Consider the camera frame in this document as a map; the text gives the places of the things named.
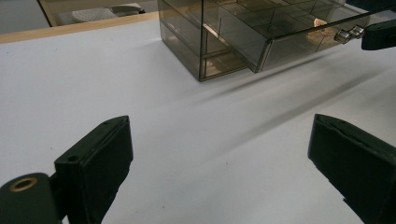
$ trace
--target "white tabletop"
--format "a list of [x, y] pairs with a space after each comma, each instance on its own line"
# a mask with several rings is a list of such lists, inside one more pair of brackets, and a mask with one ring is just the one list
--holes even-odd
[[134, 161], [104, 223], [361, 223], [308, 141], [321, 113], [396, 146], [395, 53], [352, 41], [199, 83], [158, 21], [0, 45], [0, 185], [53, 174], [100, 122], [129, 115]]

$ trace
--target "floor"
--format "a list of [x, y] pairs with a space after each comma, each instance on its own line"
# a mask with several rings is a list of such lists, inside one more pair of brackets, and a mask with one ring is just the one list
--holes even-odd
[[[139, 3], [146, 12], [157, 11], [157, 0]], [[0, 34], [50, 27], [36, 0], [0, 0]]]

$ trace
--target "transparent plastic box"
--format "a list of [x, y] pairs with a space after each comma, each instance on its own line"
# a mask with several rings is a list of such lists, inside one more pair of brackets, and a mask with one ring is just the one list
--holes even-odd
[[258, 73], [339, 43], [339, 31], [396, 19], [395, 0], [159, 0], [163, 42], [200, 81]]

